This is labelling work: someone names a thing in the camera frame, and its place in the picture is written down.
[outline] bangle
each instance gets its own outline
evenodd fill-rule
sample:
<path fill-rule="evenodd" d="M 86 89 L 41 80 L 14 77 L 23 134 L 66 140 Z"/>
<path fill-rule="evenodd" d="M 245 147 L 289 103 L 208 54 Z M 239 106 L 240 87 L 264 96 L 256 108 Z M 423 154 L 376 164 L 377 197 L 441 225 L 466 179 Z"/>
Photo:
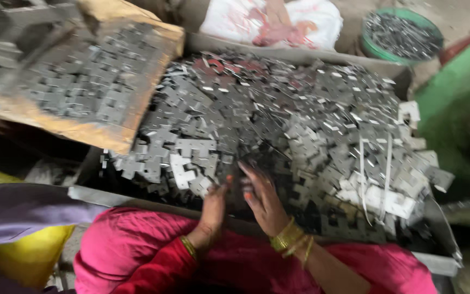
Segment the bangle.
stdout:
<path fill-rule="evenodd" d="M 194 260 L 197 261 L 197 252 L 195 251 L 195 247 L 193 247 L 192 243 L 186 236 L 180 236 L 179 239 L 181 240 L 184 248 L 188 251 L 188 253 L 193 257 Z"/>
<path fill-rule="evenodd" d="M 288 225 L 275 237 L 270 237 L 271 247 L 277 252 L 288 249 L 304 236 L 304 231 L 295 224 L 295 218 L 291 217 Z"/>
<path fill-rule="evenodd" d="M 311 253 L 311 248 L 313 247 L 313 236 L 310 237 L 308 248 L 305 250 L 304 261 L 302 262 L 302 269 L 305 267 L 305 263 L 308 262 L 309 254 Z"/>
<path fill-rule="evenodd" d="M 309 236 L 304 236 L 302 239 L 300 239 L 296 244 L 294 244 L 287 252 L 285 252 L 283 255 L 282 255 L 282 258 L 286 258 L 290 255 L 292 255 L 293 253 L 295 253 L 295 251 L 297 250 L 298 247 L 304 245 L 304 243 L 309 240 Z"/>

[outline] woman's hand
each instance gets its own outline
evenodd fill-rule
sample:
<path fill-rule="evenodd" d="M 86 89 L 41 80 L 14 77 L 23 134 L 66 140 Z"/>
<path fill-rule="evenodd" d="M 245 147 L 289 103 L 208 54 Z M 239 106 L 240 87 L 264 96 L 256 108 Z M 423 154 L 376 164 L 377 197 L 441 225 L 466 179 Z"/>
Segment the woman's hand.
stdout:
<path fill-rule="evenodd" d="M 199 224 L 187 236 L 198 255 L 206 253 L 220 237 L 227 190 L 227 184 L 214 186 L 208 189 L 208 194 L 204 197 Z"/>
<path fill-rule="evenodd" d="M 289 217 L 278 199 L 275 186 L 269 177 L 248 164 L 239 161 L 239 167 L 248 176 L 248 179 L 243 179 L 244 198 L 258 224 L 268 236 L 277 236 L 288 225 Z"/>

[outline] green bowl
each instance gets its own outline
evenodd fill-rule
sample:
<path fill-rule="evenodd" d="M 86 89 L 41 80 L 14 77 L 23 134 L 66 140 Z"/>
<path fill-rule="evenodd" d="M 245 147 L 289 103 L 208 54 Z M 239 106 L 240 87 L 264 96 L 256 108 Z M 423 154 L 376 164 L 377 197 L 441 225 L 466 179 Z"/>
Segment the green bowl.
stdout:
<path fill-rule="evenodd" d="M 430 20 L 427 18 L 421 16 L 420 14 L 413 12 L 411 10 L 407 10 L 404 8 L 381 8 L 377 11 L 375 11 L 376 14 L 390 14 L 390 15 L 395 15 L 400 18 L 405 18 L 408 20 L 414 21 L 419 27 L 422 28 L 429 28 L 433 35 L 438 37 L 441 40 L 440 47 L 443 46 L 443 36 L 440 30 L 434 23 L 432 23 Z M 399 62 L 401 64 L 405 65 L 415 65 L 417 63 L 420 63 L 422 61 L 427 61 L 427 60 L 413 60 L 413 59 L 408 59 L 400 56 L 396 56 L 395 54 L 392 54 L 384 49 L 382 49 L 380 46 L 376 45 L 373 43 L 373 40 L 371 39 L 370 36 L 366 34 L 366 19 L 367 17 L 364 17 L 362 21 L 362 37 L 361 37 L 361 46 L 363 53 L 368 56 L 368 57 L 374 57 L 377 59 L 383 59 L 383 60 L 389 60 L 389 61 L 394 61 L 394 62 Z"/>

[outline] person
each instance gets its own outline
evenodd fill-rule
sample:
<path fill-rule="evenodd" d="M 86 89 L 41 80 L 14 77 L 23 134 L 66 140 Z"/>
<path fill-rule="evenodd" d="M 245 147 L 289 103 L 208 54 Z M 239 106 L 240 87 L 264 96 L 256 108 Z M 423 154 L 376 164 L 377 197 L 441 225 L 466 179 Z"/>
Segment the person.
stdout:
<path fill-rule="evenodd" d="M 198 222 L 112 208 L 82 238 L 77 293 L 436 293 L 426 266 L 395 244 L 318 245 L 288 217 L 267 176 L 239 167 L 271 246 L 222 229 L 228 184 L 209 191 Z"/>

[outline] concrete floor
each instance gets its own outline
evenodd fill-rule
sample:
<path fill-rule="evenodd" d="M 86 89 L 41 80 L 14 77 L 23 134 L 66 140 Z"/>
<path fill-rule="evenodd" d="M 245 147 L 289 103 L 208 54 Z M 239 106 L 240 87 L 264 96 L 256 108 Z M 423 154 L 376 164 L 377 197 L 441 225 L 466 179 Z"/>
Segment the concrete floor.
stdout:
<path fill-rule="evenodd" d="M 132 3 L 158 14 L 157 1 L 130 0 Z M 463 0 L 331 0 L 340 10 L 344 19 L 344 27 L 336 43 L 335 49 L 348 53 L 354 46 L 359 34 L 362 17 L 369 11 L 384 6 L 407 7 L 427 17 L 435 23 L 445 37 L 446 46 L 467 36 L 470 32 L 470 1 Z M 180 9 L 181 24 L 189 31 L 197 31 L 206 14 L 209 0 L 185 1 Z M 414 68 L 414 84 L 416 89 L 440 69 L 438 60 L 419 64 Z M 61 269 L 68 270 L 67 281 L 73 287 L 74 274 L 70 267 L 75 253 L 81 245 L 81 237 L 88 224 L 77 227 L 65 246 L 62 255 Z M 465 253 L 466 268 L 460 271 L 456 284 L 461 291 L 470 294 L 470 251 Z"/>

